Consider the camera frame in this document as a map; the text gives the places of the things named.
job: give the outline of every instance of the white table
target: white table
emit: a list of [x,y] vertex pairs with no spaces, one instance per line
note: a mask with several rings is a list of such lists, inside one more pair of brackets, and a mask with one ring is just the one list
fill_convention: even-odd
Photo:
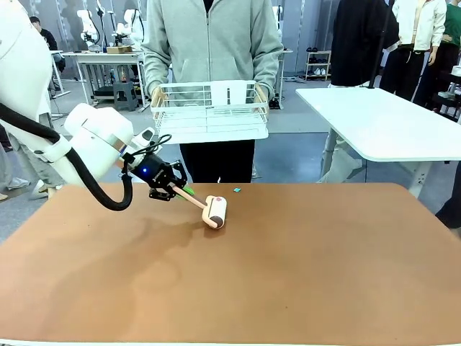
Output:
[[275,99],[278,99],[280,109],[283,110],[282,98],[283,98],[283,74],[285,72],[285,55],[291,54],[293,51],[291,49],[284,50],[279,56],[279,71],[277,72],[277,80],[275,81]]
[[[143,70],[141,69],[141,62],[143,61],[143,53],[142,52],[132,52],[126,54],[107,54],[107,53],[64,53],[63,56],[74,57],[77,62],[77,68],[79,70],[79,76],[81,80],[82,87],[84,89],[84,94],[86,98],[86,102],[90,104],[90,100],[88,98],[88,94],[86,93],[85,83],[84,83],[84,76],[82,74],[82,68],[80,65],[89,65],[90,71],[92,71],[94,75],[94,80],[99,86],[99,82],[102,82],[104,86],[104,74],[102,72],[102,66],[131,66],[136,65],[138,67],[138,75],[139,75],[139,84],[141,89],[141,98],[143,100],[143,107],[139,110],[139,112],[144,111],[147,107],[149,107],[149,103],[146,100],[146,95],[144,93],[144,83],[143,83]],[[88,71],[86,68],[83,69],[85,78],[88,83],[91,83],[91,79],[89,77]]]
[[61,75],[59,74],[58,67],[56,66],[56,62],[55,62],[55,59],[53,57],[54,54],[60,54],[62,52],[63,52],[62,50],[50,50],[51,58],[52,58],[51,60],[53,62],[53,70],[55,72],[56,79],[58,80],[58,85],[61,88],[61,92],[59,94],[56,93],[54,96],[52,96],[53,99],[57,99],[58,97],[61,97],[61,96],[64,96],[64,95],[67,95],[67,94],[71,93],[71,92],[65,92],[64,91],[63,82],[61,81]]
[[419,196],[433,161],[461,160],[461,126],[381,89],[297,89],[331,126],[322,173],[330,169],[337,136],[361,157],[401,162]]

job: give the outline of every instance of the brown tabletop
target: brown tabletop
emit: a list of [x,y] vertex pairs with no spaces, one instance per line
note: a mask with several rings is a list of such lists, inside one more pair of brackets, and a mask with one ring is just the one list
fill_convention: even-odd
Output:
[[146,185],[122,213],[65,187],[0,246],[0,338],[461,342],[461,243],[402,187],[234,187],[194,186],[228,199],[221,231]]

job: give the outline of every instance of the white jacket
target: white jacket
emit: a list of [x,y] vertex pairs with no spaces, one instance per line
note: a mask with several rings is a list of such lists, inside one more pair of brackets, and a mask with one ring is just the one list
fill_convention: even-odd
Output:
[[[410,45],[413,40],[418,0],[395,0],[393,12],[399,24],[401,44]],[[431,44],[440,46],[445,31],[447,3],[445,0],[426,0],[419,17],[415,50],[428,50]]]

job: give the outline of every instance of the dish rack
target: dish rack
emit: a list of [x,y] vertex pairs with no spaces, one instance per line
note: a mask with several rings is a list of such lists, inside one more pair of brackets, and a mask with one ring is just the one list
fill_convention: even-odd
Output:
[[267,102],[255,81],[161,84],[151,105],[158,135],[169,143],[209,143],[267,138]]

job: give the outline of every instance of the plastic stool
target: plastic stool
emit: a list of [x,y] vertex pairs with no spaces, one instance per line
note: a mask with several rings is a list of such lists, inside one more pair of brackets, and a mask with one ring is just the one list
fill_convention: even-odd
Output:
[[128,108],[130,112],[136,110],[138,98],[136,97],[135,87],[131,81],[128,83],[122,83],[121,81],[114,83],[114,102],[116,110],[125,108]]

